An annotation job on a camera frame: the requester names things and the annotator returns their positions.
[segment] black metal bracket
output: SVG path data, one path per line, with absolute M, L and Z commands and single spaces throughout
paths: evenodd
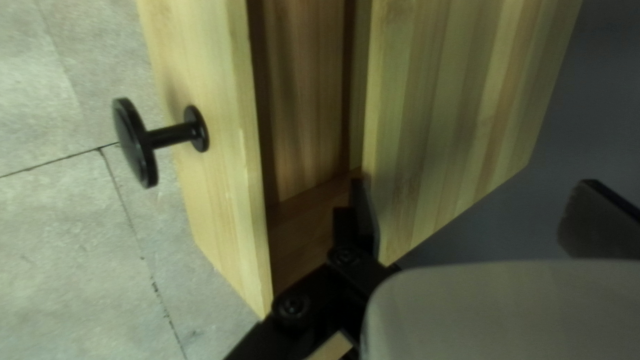
M 299 360 L 340 331 L 360 349 L 365 308 L 375 288 L 399 271 L 378 262 L 374 222 L 362 180 L 351 183 L 349 207 L 333 210 L 333 248 L 325 264 L 277 296 L 227 360 Z

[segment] wooden door panel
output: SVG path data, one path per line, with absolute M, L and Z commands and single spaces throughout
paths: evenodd
M 245 3 L 139 0 L 138 12 L 169 122 L 194 104 L 209 130 L 207 152 L 173 147 L 194 240 L 264 316 L 273 289 Z
M 382 262 L 527 164 L 580 4 L 372 2 L 362 171 Z

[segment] cabinet knob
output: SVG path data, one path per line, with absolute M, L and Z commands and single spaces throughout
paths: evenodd
M 209 148 L 209 135 L 202 115 L 193 105 L 184 109 L 184 122 L 147 131 L 140 114 L 126 97 L 112 103 L 113 121 L 120 146 L 127 162 L 144 188 L 158 184 L 158 169 L 154 150 L 176 143 L 191 141 L 200 152 Z

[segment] white curved surface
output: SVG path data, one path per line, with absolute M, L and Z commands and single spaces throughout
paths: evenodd
M 367 307 L 363 359 L 640 358 L 640 263 L 435 266 L 385 281 Z

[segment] wooden cabinet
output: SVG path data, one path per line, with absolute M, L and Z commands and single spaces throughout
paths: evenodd
M 138 0 L 193 236 L 260 316 L 368 184 L 391 263 L 526 166 L 580 0 Z

